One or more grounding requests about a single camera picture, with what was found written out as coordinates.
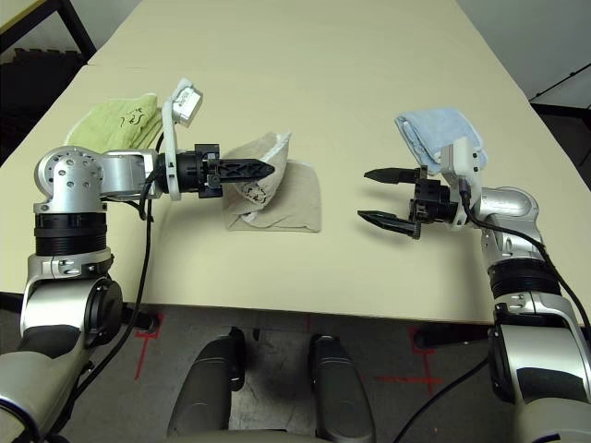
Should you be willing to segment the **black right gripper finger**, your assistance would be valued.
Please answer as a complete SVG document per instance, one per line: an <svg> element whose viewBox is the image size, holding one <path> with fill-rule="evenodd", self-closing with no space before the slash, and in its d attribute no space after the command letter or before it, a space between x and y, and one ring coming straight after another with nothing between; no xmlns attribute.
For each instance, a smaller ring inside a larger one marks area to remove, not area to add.
<svg viewBox="0 0 591 443"><path fill-rule="evenodd" d="M402 233L407 236L415 235L415 224L400 219L395 214L376 210L359 210L357 215L383 230Z"/></svg>
<svg viewBox="0 0 591 443"><path fill-rule="evenodd" d="M416 181L416 169L395 167L381 168L368 171L364 173L364 176L368 179L384 184L413 184Z"/></svg>

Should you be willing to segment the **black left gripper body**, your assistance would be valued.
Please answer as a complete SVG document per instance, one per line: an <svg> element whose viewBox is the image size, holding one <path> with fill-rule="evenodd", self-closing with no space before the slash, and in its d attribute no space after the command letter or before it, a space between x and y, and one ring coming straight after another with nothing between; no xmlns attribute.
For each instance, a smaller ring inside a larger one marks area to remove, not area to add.
<svg viewBox="0 0 591 443"><path fill-rule="evenodd" d="M195 144L193 150L176 155L179 191L197 193L199 198L223 195L218 144Z"/></svg>

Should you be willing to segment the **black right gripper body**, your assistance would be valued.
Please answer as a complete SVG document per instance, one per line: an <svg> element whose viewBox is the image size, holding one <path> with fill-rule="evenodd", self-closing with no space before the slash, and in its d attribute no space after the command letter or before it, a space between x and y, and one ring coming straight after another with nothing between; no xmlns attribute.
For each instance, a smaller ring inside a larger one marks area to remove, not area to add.
<svg viewBox="0 0 591 443"><path fill-rule="evenodd" d="M414 196L409 202L409 220L414 224L413 239L419 239L423 224L434 222L455 225L458 203L451 200L451 189L440 180L427 177L427 167L411 171L411 184L415 186Z"/></svg>

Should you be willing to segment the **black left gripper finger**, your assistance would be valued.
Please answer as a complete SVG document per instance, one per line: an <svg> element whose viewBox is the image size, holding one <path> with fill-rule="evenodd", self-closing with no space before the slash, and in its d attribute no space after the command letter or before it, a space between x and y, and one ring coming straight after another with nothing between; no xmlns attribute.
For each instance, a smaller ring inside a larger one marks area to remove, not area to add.
<svg viewBox="0 0 591 443"><path fill-rule="evenodd" d="M271 172L255 172L255 173L237 173L237 172L226 172L218 173L215 179L215 184L221 186L226 183L250 183L257 182L268 175Z"/></svg>
<svg viewBox="0 0 591 443"><path fill-rule="evenodd" d="M272 165L255 159L219 160L217 169L219 173L273 173L275 171Z"/></svg>

